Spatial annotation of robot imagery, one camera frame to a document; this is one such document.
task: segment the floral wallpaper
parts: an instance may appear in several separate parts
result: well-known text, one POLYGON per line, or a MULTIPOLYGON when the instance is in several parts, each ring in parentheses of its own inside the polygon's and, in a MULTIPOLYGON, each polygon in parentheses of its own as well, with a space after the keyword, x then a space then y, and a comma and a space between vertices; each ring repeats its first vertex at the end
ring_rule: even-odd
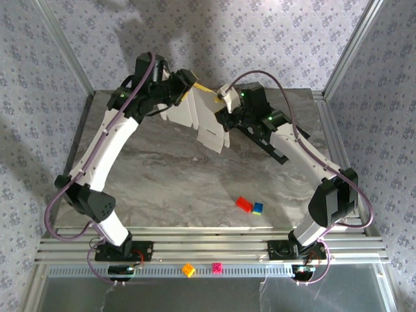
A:
POLYGON ((15 311, 86 94, 30 1, 0 3, 0 311, 15 311))
POLYGON ((287 87, 322 90, 367 2, 49 0, 95 89, 116 88, 153 50, 207 86, 261 68, 287 87))
POLYGON ((330 103, 416 311, 416 2, 386 0, 330 103))

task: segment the toy block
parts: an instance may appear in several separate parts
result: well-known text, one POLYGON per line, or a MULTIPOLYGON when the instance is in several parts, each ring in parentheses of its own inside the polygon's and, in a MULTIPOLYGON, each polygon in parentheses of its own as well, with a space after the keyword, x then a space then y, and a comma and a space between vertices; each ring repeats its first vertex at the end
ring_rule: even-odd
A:
POLYGON ((262 203, 254 203, 252 213, 255 214, 255 215, 261 215, 263 213, 263 204, 262 203))
POLYGON ((189 263, 185 264, 182 268, 182 273, 190 278, 195 273, 195 268, 189 263))
POLYGON ((213 263, 213 274, 222 274, 222 263, 213 263))
POLYGON ((235 204, 247 213, 250 213, 253 209, 253 204, 246 200, 244 197, 239 197, 235 204))

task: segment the pink block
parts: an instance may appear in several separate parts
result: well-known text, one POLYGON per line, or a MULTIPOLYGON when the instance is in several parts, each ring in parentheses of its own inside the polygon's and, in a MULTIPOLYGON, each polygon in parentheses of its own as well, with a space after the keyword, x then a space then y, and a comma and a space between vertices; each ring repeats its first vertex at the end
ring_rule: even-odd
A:
POLYGON ((213 274, 222 274, 222 263, 213 263, 213 274))

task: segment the gray marble table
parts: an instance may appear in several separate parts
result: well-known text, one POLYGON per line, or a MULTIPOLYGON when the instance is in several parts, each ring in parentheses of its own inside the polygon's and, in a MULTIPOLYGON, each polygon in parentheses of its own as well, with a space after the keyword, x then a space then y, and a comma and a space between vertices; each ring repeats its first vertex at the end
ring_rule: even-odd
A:
MULTIPOLYGON (((75 161, 86 151, 102 121, 109 92, 96 92, 75 161)), ((328 156, 320 120, 309 89, 288 90, 299 126, 328 156)), ((267 90, 270 104, 288 112, 279 90, 267 90)), ((313 195, 305 177, 289 162, 283 166, 238 130, 230 148, 217 154, 196 141, 192 128, 145 119, 127 141, 107 179, 104 192, 116 198, 125 226, 273 226, 299 223, 313 195), (244 196, 264 203, 263 215, 235 205, 244 196)), ((83 226, 85 216, 62 202, 56 226, 83 226)))

